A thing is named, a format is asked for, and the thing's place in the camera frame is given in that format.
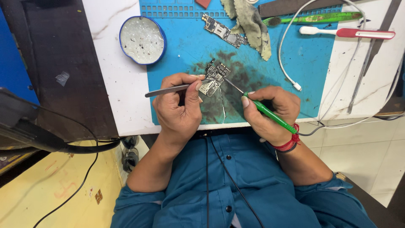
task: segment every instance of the circuit board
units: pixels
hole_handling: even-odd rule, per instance
[[[243,37],[239,34],[231,34],[228,27],[219,23],[217,20],[213,19],[207,14],[204,14],[201,19],[205,21],[204,28],[206,30],[208,30],[210,33],[215,33],[221,39],[230,43],[234,47],[239,48],[241,44],[247,44],[246,37]]]
[[[214,67],[212,65],[214,61],[215,59],[212,59],[212,61],[205,68],[205,79],[216,79],[216,81],[209,82],[200,87],[200,92],[209,97],[211,97],[212,94],[215,93],[215,91],[224,82],[224,78],[226,78],[230,74],[230,69],[228,69],[222,63],[219,63],[216,67]]]

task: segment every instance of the black wristband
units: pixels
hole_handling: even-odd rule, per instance
[[[277,150],[277,149],[275,149],[275,150],[276,150],[277,152],[279,152],[279,153],[288,153],[288,152],[293,151],[296,147],[297,147],[297,142],[295,142],[294,145],[293,145],[289,150],[287,150],[287,151],[279,151],[279,150]]]

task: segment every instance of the gray cloth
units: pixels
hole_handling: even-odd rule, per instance
[[[236,25],[231,29],[231,33],[245,33],[250,46],[255,48],[264,60],[269,60],[270,36],[258,10],[246,0],[221,0],[221,3],[231,19],[236,17]]]

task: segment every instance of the green toothbrush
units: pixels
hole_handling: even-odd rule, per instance
[[[247,92],[242,92],[238,87],[236,87],[231,81],[229,81],[226,77],[224,78],[225,81],[229,82],[233,87],[235,87],[237,90],[239,90],[243,95],[247,98],[249,98]],[[278,115],[274,114],[274,112],[270,111],[266,106],[264,106],[260,101],[258,100],[252,100],[253,103],[256,105],[257,109],[259,111],[262,111],[266,116],[268,116],[270,119],[274,120],[276,123],[278,123],[280,126],[284,127],[287,129],[289,132],[295,134],[297,133],[297,130],[294,129],[291,125],[287,124],[283,119],[281,119]]]
[[[360,12],[337,12],[337,13],[323,13],[311,16],[296,17],[293,22],[342,22],[349,20],[356,20],[362,18]],[[291,22],[291,18],[269,17],[262,22],[267,26],[276,26],[280,23]]]

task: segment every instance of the shirt sleeve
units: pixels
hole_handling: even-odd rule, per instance
[[[123,187],[115,201],[111,228],[151,228],[156,212],[161,209],[164,192],[140,193]]]
[[[330,181],[295,187],[296,199],[315,212],[322,227],[375,227],[356,197],[353,186],[334,174]]]

